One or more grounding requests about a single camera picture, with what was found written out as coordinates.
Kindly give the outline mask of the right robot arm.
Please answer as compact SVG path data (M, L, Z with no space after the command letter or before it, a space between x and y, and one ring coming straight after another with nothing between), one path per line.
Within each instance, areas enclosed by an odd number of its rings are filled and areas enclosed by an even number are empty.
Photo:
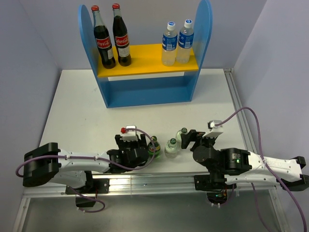
M216 150L219 132L190 130L181 134L181 148L190 143L193 159L206 167L208 174L196 175L195 188L201 191L232 189L242 183L280 185L290 191L304 191L309 187L309 177L302 173L306 166L304 157L275 159L261 157L239 148Z

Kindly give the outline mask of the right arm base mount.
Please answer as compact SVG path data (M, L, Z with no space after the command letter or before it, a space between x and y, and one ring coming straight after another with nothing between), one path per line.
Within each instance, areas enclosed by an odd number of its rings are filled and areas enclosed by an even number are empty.
M236 184L211 183L210 175L194 175L195 190L204 191L207 195L207 204L220 209L232 198Z

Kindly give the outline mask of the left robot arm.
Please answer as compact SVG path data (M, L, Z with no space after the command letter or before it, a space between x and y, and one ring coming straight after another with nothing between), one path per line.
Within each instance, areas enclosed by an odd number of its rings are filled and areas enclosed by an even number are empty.
M145 134L116 135L115 141L118 149L89 154L63 150L55 142L40 146L24 155L23 186L56 183L89 193L93 172L121 174L143 168L149 159Z

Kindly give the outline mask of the Pocari Sweat bottle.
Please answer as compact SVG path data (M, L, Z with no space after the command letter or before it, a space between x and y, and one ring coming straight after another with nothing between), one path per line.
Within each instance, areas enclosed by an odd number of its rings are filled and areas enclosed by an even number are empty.
M167 29L162 37L162 64L165 66L172 66L175 63L176 48L178 41L178 33L175 30L176 24L169 21Z
M181 64L186 64L190 58L190 51L193 45L194 29L193 21L186 19L184 26L180 29L178 38L178 50L176 60Z

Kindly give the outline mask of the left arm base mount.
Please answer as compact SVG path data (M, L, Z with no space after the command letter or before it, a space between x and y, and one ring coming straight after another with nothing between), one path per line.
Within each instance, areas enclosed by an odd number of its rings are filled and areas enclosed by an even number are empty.
M75 195L75 205L78 210L83 213L98 213L105 209L105 203L98 198L99 194L107 194L109 192L110 180L94 179L93 186L73 189L66 186L66 195Z

